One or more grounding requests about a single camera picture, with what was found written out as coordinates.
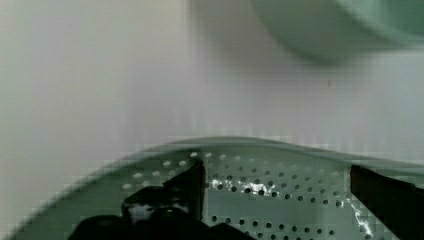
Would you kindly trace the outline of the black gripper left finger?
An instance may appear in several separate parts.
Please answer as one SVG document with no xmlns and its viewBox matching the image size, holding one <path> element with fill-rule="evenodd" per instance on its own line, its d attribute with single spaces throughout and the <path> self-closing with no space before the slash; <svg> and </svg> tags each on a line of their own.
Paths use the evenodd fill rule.
<svg viewBox="0 0 424 240">
<path fill-rule="evenodd" d="M 203 161 L 159 186 L 144 187 L 121 203 L 121 215 L 81 221 L 68 240 L 254 240 L 226 224 L 202 221 L 206 187 Z"/>
</svg>

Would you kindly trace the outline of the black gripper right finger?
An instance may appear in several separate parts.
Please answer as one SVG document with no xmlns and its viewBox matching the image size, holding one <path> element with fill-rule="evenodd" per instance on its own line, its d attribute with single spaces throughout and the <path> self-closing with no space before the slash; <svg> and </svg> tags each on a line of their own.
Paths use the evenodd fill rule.
<svg viewBox="0 0 424 240">
<path fill-rule="evenodd" d="M 424 239 L 421 188 L 353 165 L 350 191 L 400 240 Z"/>
</svg>

